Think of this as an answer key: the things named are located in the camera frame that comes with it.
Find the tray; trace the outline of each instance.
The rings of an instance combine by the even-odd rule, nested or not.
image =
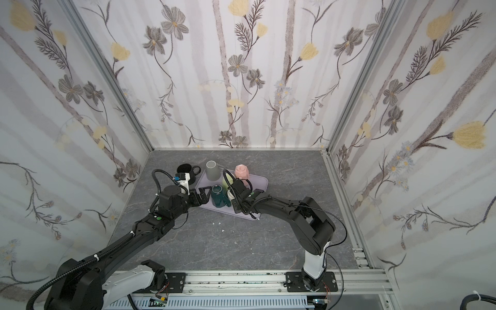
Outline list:
[[[234,170],[228,169],[228,171],[234,175]],[[207,178],[207,174],[205,173],[205,171],[203,171],[203,173],[201,174],[201,177],[198,180],[198,182],[196,183],[196,186],[194,187],[194,189],[196,190],[197,188],[205,187],[205,186],[214,186],[216,184],[222,185],[222,178],[223,178],[223,176],[221,175],[221,177],[218,180],[210,181]],[[249,181],[253,185],[253,189],[258,188],[258,189],[261,189],[263,191],[266,191],[267,186],[269,185],[269,181],[267,180],[267,178],[252,175],[252,174],[250,174],[250,176],[249,176]],[[217,208],[213,203],[212,197],[210,197],[210,201],[208,203],[203,204],[200,207],[205,208],[205,209],[209,209],[209,210],[213,210],[213,211],[217,211],[217,212],[221,212],[221,213],[225,213],[225,214],[229,214],[229,215],[234,215],[237,217],[242,217],[244,219],[248,219],[248,220],[252,220],[252,221],[254,221],[260,217],[260,213],[253,214],[253,216],[255,217],[254,219],[249,214],[244,214],[242,212],[235,213],[232,206],[230,206],[230,207],[223,206],[222,208]]]

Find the black mug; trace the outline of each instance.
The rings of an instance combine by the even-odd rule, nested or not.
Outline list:
[[[196,176],[201,172],[200,166],[192,166],[190,164],[182,164],[178,167],[177,173],[189,173],[188,184],[191,185],[196,181]]]

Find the floral wallpaper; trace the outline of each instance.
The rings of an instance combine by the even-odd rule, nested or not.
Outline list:
[[[0,299],[20,309],[107,245],[148,151],[57,2],[0,7]]]
[[[388,0],[75,0],[154,147],[324,148]]]
[[[489,0],[406,2],[332,149],[405,310],[494,295],[495,17]]]

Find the cable tie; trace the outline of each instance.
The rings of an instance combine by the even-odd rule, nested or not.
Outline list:
[[[477,294],[477,296],[479,296],[479,301],[481,300],[481,295],[479,295],[479,293],[477,293],[477,291],[474,291],[474,294]]]

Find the pink mug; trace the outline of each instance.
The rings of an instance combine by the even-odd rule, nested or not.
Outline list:
[[[237,165],[236,166],[236,170],[234,171],[234,175],[238,179],[246,179],[246,180],[248,180],[249,179],[248,167],[245,166],[245,165]],[[246,187],[249,186],[248,185],[248,182],[246,182],[245,180],[243,180],[243,183],[245,184]]]

